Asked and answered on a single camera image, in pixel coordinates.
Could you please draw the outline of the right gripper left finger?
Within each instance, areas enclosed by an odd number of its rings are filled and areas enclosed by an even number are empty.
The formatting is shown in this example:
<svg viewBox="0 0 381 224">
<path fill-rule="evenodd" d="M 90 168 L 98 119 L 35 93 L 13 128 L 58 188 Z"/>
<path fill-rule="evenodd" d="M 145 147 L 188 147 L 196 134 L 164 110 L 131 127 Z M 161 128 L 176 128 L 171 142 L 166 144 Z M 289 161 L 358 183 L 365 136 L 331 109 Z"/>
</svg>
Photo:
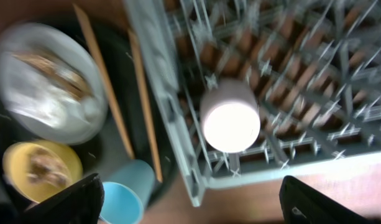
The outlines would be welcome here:
<svg viewBox="0 0 381 224">
<path fill-rule="evenodd" d="M 100 176 L 91 174 L 21 215 L 25 224 L 97 224 L 104 202 Z"/>
</svg>

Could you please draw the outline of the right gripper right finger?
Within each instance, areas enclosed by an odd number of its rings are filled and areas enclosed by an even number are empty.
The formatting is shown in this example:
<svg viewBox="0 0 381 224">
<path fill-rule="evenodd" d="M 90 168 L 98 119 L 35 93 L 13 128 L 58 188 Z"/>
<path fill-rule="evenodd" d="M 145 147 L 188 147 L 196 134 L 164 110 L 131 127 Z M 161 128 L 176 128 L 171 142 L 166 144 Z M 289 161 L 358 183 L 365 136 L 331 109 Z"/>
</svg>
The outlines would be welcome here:
<svg viewBox="0 0 381 224">
<path fill-rule="evenodd" d="M 279 198 L 286 224 L 372 223 L 290 175 L 283 179 Z"/>
</svg>

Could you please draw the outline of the blue cup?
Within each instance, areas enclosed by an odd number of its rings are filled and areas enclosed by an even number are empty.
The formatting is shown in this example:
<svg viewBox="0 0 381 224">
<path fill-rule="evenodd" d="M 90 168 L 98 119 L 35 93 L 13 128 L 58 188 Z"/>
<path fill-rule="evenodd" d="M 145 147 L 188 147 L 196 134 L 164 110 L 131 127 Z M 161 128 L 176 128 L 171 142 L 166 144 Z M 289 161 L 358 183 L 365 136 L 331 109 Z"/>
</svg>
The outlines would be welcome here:
<svg viewBox="0 0 381 224">
<path fill-rule="evenodd" d="M 131 160 L 103 182 L 100 218 L 106 223 L 135 224 L 144 216 L 155 185 L 154 170 L 142 160 Z"/>
</svg>

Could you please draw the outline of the food scraps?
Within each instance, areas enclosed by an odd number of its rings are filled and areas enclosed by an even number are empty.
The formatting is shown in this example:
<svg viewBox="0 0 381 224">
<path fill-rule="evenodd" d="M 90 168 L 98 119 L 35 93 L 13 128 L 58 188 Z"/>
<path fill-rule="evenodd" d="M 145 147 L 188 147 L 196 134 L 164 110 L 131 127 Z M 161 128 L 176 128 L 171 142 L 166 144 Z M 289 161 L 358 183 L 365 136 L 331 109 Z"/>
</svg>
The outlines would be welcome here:
<svg viewBox="0 0 381 224">
<path fill-rule="evenodd" d="M 54 187 L 68 186 L 71 178 L 66 165 L 52 153 L 40 147 L 28 155 L 26 176 L 33 184 L 47 183 Z"/>
</svg>

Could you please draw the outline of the yellow bowl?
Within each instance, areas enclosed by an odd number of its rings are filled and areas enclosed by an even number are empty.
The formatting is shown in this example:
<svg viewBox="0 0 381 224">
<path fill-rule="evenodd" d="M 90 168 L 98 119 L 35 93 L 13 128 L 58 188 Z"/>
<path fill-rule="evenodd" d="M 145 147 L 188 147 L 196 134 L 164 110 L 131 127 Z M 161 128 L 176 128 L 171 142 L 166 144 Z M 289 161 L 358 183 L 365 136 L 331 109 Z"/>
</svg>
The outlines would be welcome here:
<svg viewBox="0 0 381 224">
<path fill-rule="evenodd" d="M 29 182 L 26 173 L 29 165 L 28 155 L 36 148 L 42 148 L 58 157 L 67 167 L 71 178 L 68 186 L 54 187 L 47 183 L 33 184 Z M 27 199 L 40 203 L 65 190 L 79 181 L 83 175 L 83 166 L 76 152 L 64 144 L 38 140 L 19 142 L 8 147 L 3 156 L 3 170 L 8 181 Z"/>
</svg>

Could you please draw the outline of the white tissue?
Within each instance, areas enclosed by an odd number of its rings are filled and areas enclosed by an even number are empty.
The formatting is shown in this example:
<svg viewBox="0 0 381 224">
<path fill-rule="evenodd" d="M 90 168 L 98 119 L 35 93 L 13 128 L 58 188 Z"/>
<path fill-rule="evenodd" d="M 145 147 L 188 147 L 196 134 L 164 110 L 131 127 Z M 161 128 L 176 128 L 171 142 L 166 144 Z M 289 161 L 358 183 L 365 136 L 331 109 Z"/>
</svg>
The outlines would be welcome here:
<svg viewBox="0 0 381 224">
<path fill-rule="evenodd" d="M 90 123 L 100 114 L 98 101 L 85 97 L 76 101 L 46 78 L 27 77 L 11 81 L 4 91 L 10 111 L 53 128 L 62 128 L 70 118 Z"/>
</svg>

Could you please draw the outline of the pink cup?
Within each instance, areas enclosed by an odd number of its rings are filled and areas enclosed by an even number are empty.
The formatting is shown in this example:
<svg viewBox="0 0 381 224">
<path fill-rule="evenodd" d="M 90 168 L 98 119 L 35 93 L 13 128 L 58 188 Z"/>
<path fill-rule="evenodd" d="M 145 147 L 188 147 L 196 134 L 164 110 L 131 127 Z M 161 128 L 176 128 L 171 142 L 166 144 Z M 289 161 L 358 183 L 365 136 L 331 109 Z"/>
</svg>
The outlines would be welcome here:
<svg viewBox="0 0 381 224">
<path fill-rule="evenodd" d="M 200 124 L 206 142 L 221 152 L 232 154 L 251 147 L 260 134 L 261 121 L 250 86 L 222 79 L 201 99 Z"/>
</svg>

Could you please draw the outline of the grey plate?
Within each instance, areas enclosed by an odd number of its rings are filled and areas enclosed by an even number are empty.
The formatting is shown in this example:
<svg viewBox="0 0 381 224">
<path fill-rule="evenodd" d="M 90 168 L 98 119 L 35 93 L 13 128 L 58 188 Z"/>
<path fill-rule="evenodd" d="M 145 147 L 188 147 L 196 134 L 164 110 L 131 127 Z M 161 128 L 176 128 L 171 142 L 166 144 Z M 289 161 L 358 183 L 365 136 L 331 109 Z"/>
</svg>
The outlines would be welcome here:
<svg viewBox="0 0 381 224">
<path fill-rule="evenodd" d="M 0 35 L 0 100 L 28 131 L 64 144 L 93 138 L 108 112 L 91 55 L 64 32 L 35 22 Z"/>
</svg>

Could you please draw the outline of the gold snack wrapper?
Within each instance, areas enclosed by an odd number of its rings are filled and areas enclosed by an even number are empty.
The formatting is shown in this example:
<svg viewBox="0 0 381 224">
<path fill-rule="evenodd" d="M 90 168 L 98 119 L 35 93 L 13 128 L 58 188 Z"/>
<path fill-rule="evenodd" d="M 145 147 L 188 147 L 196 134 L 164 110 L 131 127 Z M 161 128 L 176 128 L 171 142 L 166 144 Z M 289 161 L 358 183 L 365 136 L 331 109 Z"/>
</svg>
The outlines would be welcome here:
<svg viewBox="0 0 381 224">
<path fill-rule="evenodd" d="M 93 96 L 93 91 L 83 74 L 51 51 L 14 52 L 13 57 L 39 70 L 76 101 Z"/>
</svg>

